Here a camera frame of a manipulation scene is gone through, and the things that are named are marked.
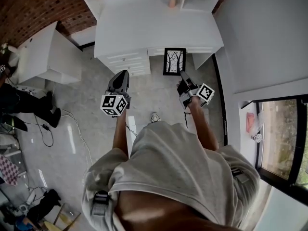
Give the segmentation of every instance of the window frame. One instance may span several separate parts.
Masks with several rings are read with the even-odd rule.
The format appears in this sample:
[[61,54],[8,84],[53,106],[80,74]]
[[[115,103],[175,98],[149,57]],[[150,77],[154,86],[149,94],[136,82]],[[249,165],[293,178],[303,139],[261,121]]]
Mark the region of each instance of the window frame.
[[263,156],[263,140],[257,144],[257,156],[255,168],[257,169],[260,177],[266,183],[272,185],[288,196],[298,200],[299,202],[308,206],[308,190],[304,187],[297,186],[296,180],[300,171],[306,143],[307,133],[307,103],[308,95],[289,96],[273,99],[254,100],[257,108],[257,115],[262,110],[263,102],[282,101],[296,99],[297,105],[297,129],[296,129],[296,143],[294,158],[292,161],[291,171],[289,178],[286,180],[265,168],[262,168],[262,156]]

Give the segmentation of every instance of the sneaker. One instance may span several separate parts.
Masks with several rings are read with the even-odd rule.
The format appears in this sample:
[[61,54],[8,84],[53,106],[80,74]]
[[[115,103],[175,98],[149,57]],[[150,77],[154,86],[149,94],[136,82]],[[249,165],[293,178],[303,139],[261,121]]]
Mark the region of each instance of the sneaker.
[[156,121],[161,121],[161,119],[160,119],[158,113],[153,112],[153,113],[151,114],[151,123],[154,123],[154,122],[156,122]]

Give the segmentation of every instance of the wooden chair leg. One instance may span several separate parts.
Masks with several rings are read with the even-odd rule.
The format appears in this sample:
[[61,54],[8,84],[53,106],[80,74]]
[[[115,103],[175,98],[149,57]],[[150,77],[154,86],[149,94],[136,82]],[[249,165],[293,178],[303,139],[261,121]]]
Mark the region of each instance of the wooden chair leg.
[[81,213],[78,214],[78,216],[65,228],[63,229],[63,231],[68,231],[73,225],[74,223],[77,221],[78,217],[80,217]]
[[61,214],[61,211],[62,211],[63,208],[64,208],[64,205],[65,205],[65,203],[61,206],[60,211],[59,211],[59,213],[58,213],[56,219],[55,219],[54,222],[53,222],[54,225],[56,225],[56,222],[57,222],[57,220],[58,220],[58,218],[59,218],[59,216],[60,216],[60,214]]

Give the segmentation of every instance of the flower vase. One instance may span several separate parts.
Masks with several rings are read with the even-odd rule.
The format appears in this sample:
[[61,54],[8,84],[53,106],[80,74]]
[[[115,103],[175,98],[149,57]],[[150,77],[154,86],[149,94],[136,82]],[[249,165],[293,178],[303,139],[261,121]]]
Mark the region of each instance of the flower vase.
[[170,1],[169,1],[169,7],[170,7],[170,8],[174,8],[175,5],[176,5],[176,3],[177,3],[177,0],[170,0]]

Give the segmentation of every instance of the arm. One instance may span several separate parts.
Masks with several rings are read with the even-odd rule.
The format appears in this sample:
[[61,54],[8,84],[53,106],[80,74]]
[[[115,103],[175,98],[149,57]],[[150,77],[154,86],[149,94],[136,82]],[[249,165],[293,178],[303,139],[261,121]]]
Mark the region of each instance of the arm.
[[9,74],[10,74],[10,70],[6,67],[0,77],[0,88],[5,83],[6,77],[9,76]]
[[192,97],[192,102],[188,104],[188,107],[191,111],[200,143],[204,148],[216,151],[218,149],[218,142],[205,120],[199,97]]
[[126,109],[116,120],[114,135],[114,143],[112,148],[119,148],[122,150],[128,158],[128,148],[127,148],[127,139],[126,139]]
[[37,226],[35,226],[35,225],[33,224],[33,222],[30,221],[28,218],[24,218],[23,223],[24,223],[25,225],[27,225],[28,223],[30,223],[30,224],[32,225],[32,227],[33,227],[35,230],[40,230],[40,229],[37,228]]

